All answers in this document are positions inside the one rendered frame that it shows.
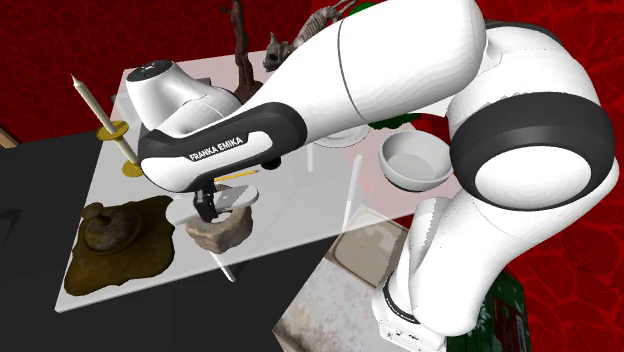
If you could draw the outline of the white oval plate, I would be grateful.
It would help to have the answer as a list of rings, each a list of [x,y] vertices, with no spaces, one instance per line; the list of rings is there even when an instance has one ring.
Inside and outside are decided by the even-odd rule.
[[[215,210],[218,213],[251,206],[259,199],[258,189],[251,185],[231,187],[217,184],[216,189],[217,191],[213,194],[213,198]]]

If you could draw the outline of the green and red robot stand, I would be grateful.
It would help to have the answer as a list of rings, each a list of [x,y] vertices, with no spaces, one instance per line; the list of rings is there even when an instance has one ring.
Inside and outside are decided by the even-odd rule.
[[[446,339],[447,352],[532,352],[523,286],[501,272],[480,307],[475,328]]]

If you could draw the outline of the green round object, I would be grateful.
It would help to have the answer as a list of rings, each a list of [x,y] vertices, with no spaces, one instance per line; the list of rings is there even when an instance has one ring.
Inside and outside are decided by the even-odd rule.
[[[354,15],[374,5],[375,5],[375,2],[358,3],[353,9],[349,11],[348,15]],[[420,117],[421,117],[420,113],[406,113],[406,114],[395,116],[393,118],[369,123],[368,126],[375,130],[381,130],[384,128],[396,129],[402,126],[403,124],[411,123],[412,121],[419,119]]]

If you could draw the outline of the yellow pencil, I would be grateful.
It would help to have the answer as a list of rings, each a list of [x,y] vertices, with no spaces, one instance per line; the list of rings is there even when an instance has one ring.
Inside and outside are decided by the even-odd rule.
[[[256,170],[248,170],[248,171],[244,171],[244,172],[238,172],[238,173],[234,173],[234,174],[230,174],[230,175],[217,177],[217,178],[214,179],[214,181],[215,182],[221,182],[221,181],[225,181],[225,180],[240,178],[240,177],[256,174],[259,171],[260,170],[256,169]]]

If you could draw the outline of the grey-brown stone bowl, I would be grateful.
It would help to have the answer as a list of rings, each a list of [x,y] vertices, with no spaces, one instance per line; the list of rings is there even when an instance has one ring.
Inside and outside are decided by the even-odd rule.
[[[252,207],[247,206],[229,211],[222,221],[208,223],[194,216],[186,222],[185,230],[201,248],[222,254],[246,240],[253,224]]]

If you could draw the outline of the white bowl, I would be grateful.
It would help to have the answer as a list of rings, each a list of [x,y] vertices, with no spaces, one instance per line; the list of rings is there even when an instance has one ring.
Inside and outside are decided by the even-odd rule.
[[[453,173],[449,145],[424,131],[403,130],[389,135],[379,147],[378,158],[385,178],[409,192],[432,190]]]

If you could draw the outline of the dark round lidded pot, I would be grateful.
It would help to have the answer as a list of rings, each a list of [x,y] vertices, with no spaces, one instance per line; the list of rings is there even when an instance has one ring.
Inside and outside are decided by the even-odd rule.
[[[96,255],[110,255],[130,245],[140,232],[142,218],[127,206],[105,207],[94,202],[81,211],[83,238]]]

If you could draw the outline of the cream candle in brass holder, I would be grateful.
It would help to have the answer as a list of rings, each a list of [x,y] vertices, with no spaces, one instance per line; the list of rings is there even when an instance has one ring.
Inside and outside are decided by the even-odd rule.
[[[122,166],[122,173],[130,178],[142,176],[143,172],[140,168],[137,154],[132,150],[125,139],[125,134],[129,131],[128,123],[123,120],[111,120],[87,86],[75,76],[71,76],[71,78],[75,90],[102,124],[96,131],[96,137],[101,141],[114,142],[125,155],[127,161]]]

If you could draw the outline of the white flat plate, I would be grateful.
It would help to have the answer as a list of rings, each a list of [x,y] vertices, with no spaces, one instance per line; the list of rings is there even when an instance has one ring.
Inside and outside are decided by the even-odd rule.
[[[315,144],[325,148],[347,148],[364,140],[369,131],[368,125],[361,125],[320,138]]]

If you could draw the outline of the grey cat skeleton figure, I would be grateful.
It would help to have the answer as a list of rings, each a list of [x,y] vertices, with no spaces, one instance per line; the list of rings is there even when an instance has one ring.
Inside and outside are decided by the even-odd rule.
[[[296,49],[325,29],[329,24],[341,20],[344,13],[357,2],[358,0],[339,0],[332,6],[325,6],[316,10],[308,17],[291,42],[279,42],[275,34],[271,32],[263,60],[265,71],[273,72],[277,70]]]

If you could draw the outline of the brown slender figure statue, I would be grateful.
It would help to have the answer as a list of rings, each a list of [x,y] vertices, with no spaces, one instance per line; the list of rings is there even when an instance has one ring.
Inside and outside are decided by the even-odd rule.
[[[261,87],[262,83],[254,77],[253,66],[248,58],[248,34],[244,26],[244,13],[239,0],[230,0],[230,8],[222,7],[221,11],[230,16],[236,39],[235,64],[238,68],[238,86],[234,95],[242,104],[246,103]]]

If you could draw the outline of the brown ragged mat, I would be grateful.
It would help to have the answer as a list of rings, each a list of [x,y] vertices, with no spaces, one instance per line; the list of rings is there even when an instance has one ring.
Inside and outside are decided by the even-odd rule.
[[[142,227],[134,241],[116,253],[96,255],[87,249],[80,224],[77,243],[64,278],[64,289],[73,296],[86,295],[108,285],[121,285],[131,279],[153,277],[173,261],[172,235],[175,227],[165,216],[172,199],[166,195],[123,205],[137,211]]]

